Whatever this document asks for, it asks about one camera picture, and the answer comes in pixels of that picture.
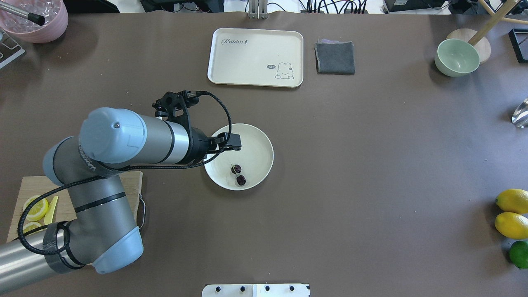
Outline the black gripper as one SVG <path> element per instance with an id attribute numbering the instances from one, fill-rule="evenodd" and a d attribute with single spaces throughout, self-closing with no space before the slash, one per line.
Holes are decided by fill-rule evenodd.
<path id="1" fill-rule="evenodd" d="M 198 163 L 209 154 L 209 151 L 215 150 L 215 145 L 211 143 L 219 143 L 217 150 L 240 151 L 242 148 L 239 134 L 219 133 L 209 138 L 198 128 L 192 127 L 191 132 L 192 145 L 190 148 L 189 163 Z"/>

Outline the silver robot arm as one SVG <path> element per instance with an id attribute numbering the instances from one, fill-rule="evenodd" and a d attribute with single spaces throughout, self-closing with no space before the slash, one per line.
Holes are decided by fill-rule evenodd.
<path id="1" fill-rule="evenodd" d="M 208 137 L 190 125 L 187 112 L 150 117 L 128 109 L 94 110 L 77 137 L 57 143 L 43 160 L 45 175 L 57 188 L 40 200 L 67 190 L 77 217 L 27 234 L 28 211 L 23 211 L 18 239 L 1 246 L 1 293 L 86 265 L 98 274 L 130 265 L 144 247 L 120 175 L 135 169 L 200 167 L 207 155 L 214 158 L 241 146 L 232 125 L 226 133 Z"/>

